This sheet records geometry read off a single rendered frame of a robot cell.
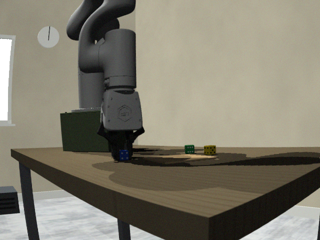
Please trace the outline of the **tan square mat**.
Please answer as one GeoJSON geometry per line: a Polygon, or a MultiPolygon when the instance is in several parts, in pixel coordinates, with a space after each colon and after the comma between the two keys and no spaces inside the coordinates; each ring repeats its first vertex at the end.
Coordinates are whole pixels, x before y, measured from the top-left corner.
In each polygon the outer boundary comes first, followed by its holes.
{"type": "Polygon", "coordinates": [[[203,161],[211,159],[219,159],[218,156],[199,155],[199,154],[179,154],[167,156],[143,157],[144,160],[153,161],[161,164],[175,164],[194,161],[203,161]]]}

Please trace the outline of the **yellow die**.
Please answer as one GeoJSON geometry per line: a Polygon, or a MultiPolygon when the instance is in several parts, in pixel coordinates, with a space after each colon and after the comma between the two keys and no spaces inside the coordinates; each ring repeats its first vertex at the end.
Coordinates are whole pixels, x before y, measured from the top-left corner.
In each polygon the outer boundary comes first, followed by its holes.
{"type": "Polygon", "coordinates": [[[204,146],[204,155],[215,155],[216,146],[215,145],[205,145],[204,146]]]}

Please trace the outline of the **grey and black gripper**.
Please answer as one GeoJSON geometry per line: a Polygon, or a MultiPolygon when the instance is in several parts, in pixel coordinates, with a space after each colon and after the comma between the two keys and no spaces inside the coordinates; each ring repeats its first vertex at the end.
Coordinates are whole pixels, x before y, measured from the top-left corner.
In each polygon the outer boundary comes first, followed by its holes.
{"type": "Polygon", "coordinates": [[[129,151],[130,160],[135,139],[145,132],[139,93],[134,89],[114,88],[103,93],[97,134],[111,144],[111,156],[114,160],[120,159],[117,131],[125,131],[124,150],[129,151]]]}

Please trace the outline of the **blue die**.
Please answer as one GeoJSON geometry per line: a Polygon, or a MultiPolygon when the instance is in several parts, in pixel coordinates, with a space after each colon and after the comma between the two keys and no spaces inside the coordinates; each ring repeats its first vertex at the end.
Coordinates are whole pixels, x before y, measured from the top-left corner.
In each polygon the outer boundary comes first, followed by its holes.
{"type": "Polygon", "coordinates": [[[128,161],[129,160],[129,151],[128,150],[119,150],[119,161],[128,161]]]}

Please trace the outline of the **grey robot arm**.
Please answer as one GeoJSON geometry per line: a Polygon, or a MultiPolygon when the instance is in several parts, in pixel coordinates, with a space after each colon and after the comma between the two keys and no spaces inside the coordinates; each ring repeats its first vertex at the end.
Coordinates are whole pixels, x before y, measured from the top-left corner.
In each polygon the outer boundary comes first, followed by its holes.
{"type": "Polygon", "coordinates": [[[117,19],[135,7],[136,0],[83,0],[68,20],[67,36],[78,41],[79,109],[72,113],[101,111],[106,90],[137,87],[136,33],[117,19]]]}

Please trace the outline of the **green die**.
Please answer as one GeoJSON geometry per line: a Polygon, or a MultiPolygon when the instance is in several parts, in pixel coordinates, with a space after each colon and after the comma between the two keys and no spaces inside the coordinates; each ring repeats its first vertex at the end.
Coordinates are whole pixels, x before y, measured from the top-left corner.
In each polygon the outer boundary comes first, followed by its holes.
{"type": "Polygon", "coordinates": [[[194,145],[185,145],[184,146],[185,154],[194,154],[195,146],[194,145]]]}

